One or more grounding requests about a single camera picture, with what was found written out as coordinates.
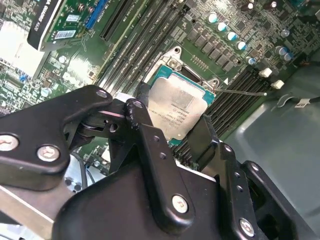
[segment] black mechanical arm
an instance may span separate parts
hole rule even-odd
[[[53,240],[318,239],[207,116],[187,137],[215,175],[177,166],[148,114],[148,88],[138,89],[122,102],[90,85],[0,118],[0,210]],[[108,139],[110,174],[72,195],[62,182],[70,151],[94,137]]]

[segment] pcie slot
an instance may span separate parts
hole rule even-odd
[[[108,3],[109,0],[100,0],[97,4],[97,6],[95,7],[93,13],[91,14],[91,16],[89,17],[88,21],[85,24],[85,27],[87,29],[92,29],[96,23],[96,21],[98,20],[98,17],[100,16],[101,12],[103,11],[105,5]]]
[[[123,20],[123,17],[126,15],[127,11],[130,9],[133,0],[121,0],[121,2],[116,7],[114,13],[111,16],[111,19],[107,22],[103,28],[100,38],[106,42],[110,40],[115,31],[117,30],[119,24]]]

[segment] green circuit board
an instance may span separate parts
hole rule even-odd
[[[19,29],[27,37],[42,1],[2,1],[0,36],[8,34],[8,29]],[[248,4],[245,0],[109,0],[88,29],[89,9],[99,2],[63,1],[45,41],[54,42],[58,32],[71,28],[76,33],[63,48],[43,52],[36,66],[27,61],[19,66],[8,63],[8,56],[17,55],[16,49],[10,52],[11,45],[6,52],[0,50],[3,114],[88,84],[99,85],[112,95],[118,91],[132,94],[139,81],[147,81],[146,74],[160,56],[175,47],[181,48],[180,59],[190,69],[207,81],[217,78],[218,87],[224,89],[248,66],[248,59],[265,63],[278,79],[286,81],[297,69],[294,60],[320,47],[317,27],[297,18],[299,10],[286,0],[279,0],[272,10],[264,9],[266,0],[255,3],[253,10],[242,10]],[[215,23],[208,22],[212,13]],[[80,17],[76,20],[70,15]],[[217,31],[218,23],[225,23],[226,29]],[[235,33],[235,40],[227,40],[230,32]],[[239,50],[238,42],[246,48]],[[292,59],[284,60],[277,46],[284,47]],[[103,162],[101,152],[106,147],[106,140],[99,139],[78,151],[85,160],[94,156]]]

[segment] black ram slot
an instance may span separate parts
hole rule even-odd
[[[228,87],[229,90],[245,92],[266,92],[270,85],[259,76],[259,71],[252,66],[248,66]],[[218,136],[222,136],[230,129],[236,127],[239,119],[248,111],[255,102],[260,99],[257,96],[220,93],[213,104],[207,109],[205,114],[210,116],[212,125]],[[172,152],[176,158],[184,163],[191,161],[190,150],[187,139],[183,139],[179,146],[172,147]]]
[[[157,42],[153,42],[152,47],[147,48],[150,49],[149,54],[145,57],[144,55],[140,55],[141,58],[137,62],[142,62],[142,64],[139,67],[139,70],[136,71],[135,75],[131,77],[131,80],[129,80],[126,85],[124,86],[123,92],[128,93],[128,91],[133,87],[135,80],[138,79],[140,73],[142,70],[145,69],[145,67],[148,65],[148,63],[152,60],[156,52],[159,52],[159,47],[163,44],[164,40],[167,39],[167,37],[171,34],[173,29],[177,26],[178,22],[186,15],[189,8],[187,6],[184,6],[184,8],[177,14],[177,16],[172,20],[170,23],[169,29],[166,31],[164,35],[160,37],[160,39]]]

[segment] silver screw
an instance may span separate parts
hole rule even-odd
[[[224,147],[225,147],[225,149],[226,149],[228,152],[232,152],[231,147],[229,147],[228,145],[225,145]]]
[[[11,151],[18,147],[19,140],[11,135],[0,135],[0,151]]]
[[[139,101],[134,101],[133,104],[134,104],[136,107],[142,109],[142,104],[141,104]]]
[[[257,165],[255,165],[254,163],[251,163],[251,167],[255,170],[255,171],[259,171],[259,168]]]
[[[93,163],[93,165],[97,168],[97,167],[99,167],[99,166],[100,166],[100,162],[95,161],[95,162]]]
[[[253,237],[255,235],[255,230],[248,220],[240,218],[240,227],[243,230],[243,232],[249,237]]]
[[[54,146],[42,146],[36,154],[39,159],[45,162],[53,162],[60,156],[59,150]]]
[[[185,214],[188,211],[188,204],[186,200],[179,196],[179,195],[174,195],[172,198],[172,205],[175,210],[177,210],[181,214]]]
[[[106,98],[108,95],[105,91],[102,91],[102,90],[98,90],[96,91],[96,94],[99,96],[99,97],[102,97],[102,98]]]

